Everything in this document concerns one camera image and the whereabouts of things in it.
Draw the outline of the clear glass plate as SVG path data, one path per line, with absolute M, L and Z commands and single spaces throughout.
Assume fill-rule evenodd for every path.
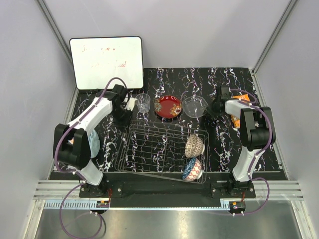
M 208 103 L 203 97 L 192 96 L 182 101 L 184 113 L 190 118 L 200 118 L 204 116 Z

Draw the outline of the brown patterned bowl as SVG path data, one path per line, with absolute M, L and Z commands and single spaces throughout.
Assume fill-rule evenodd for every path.
M 187 158 L 198 157 L 205 151 L 203 140 L 196 134 L 192 134 L 186 141 L 185 156 Z

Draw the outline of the red floral plate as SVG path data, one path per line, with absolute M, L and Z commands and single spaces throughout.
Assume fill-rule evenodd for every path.
M 172 119 L 182 111 L 182 103 L 174 96 L 162 96 L 154 99 L 155 113 L 162 118 Z

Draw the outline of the black wire dish rack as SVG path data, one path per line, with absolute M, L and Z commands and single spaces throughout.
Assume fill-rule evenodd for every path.
M 186 141 L 192 134 L 204 142 L 205 151 L 196 157 L 203 166 L 200 179 L 182 180 L 186 165 L 192 158 L 185 156 Z M 203 184 L 206 181 L 209 134 L 178 124 L 134 121 L 124 132 L 120 143 L 116 170 L 140 176 Z

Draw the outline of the blue and red patterned bowl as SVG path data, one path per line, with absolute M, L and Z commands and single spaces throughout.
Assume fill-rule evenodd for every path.
M 182 180 L 193 182 L 200 179 L 202 174 L 203 166 L 201 162 L 196 157 L 194 157 L 186 165 L 182 175 Z

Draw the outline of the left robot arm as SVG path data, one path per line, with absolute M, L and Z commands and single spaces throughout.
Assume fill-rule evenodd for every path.
M 113 117 L 118 128 L 130 124 L 135 99 L 128 96 L 123 85 L 116 84 L 111 91 L 102 91 L 91 105 L 76 119 L 68 124 L 58 124 L 54 130 L 53 158 L 64 163 L 71 172 L 78 174 L 90 184 L 90 191 L 96 197 L 103 197 L 108 185 L 103 181 L 103 173 L 92 162 L 95 153 L 100 150 L 99 137 L 94 130 L 107 116 Z

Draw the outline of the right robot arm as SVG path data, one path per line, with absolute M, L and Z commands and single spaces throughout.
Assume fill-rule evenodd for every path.
M 260 156 L 276 141 L 272 111 L 269 107 L 258 107 L 257 102 L 247 91 L 220 86 L 215 99 L 205 109 L 212 118 L 225 113 L 240 119 L 242 149 L 226 185 L 228 195 L 234 198 L 250 188 Z

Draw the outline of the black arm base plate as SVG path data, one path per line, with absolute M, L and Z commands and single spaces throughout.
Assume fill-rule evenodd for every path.
M 235 198 L 252 199 L 256 197 L 253 186 L 245 191 L 229 192 L 225 183 L 185 183 L 177 181 L 109 181 L 103 182 L 100 186 L 82 186 L 80 197 L 102 198 L 111 196 L 112 198 L 123 198 L 133 194 L 147 195 L 167 195 L 184 194 L 208 196 L 211 198 Z

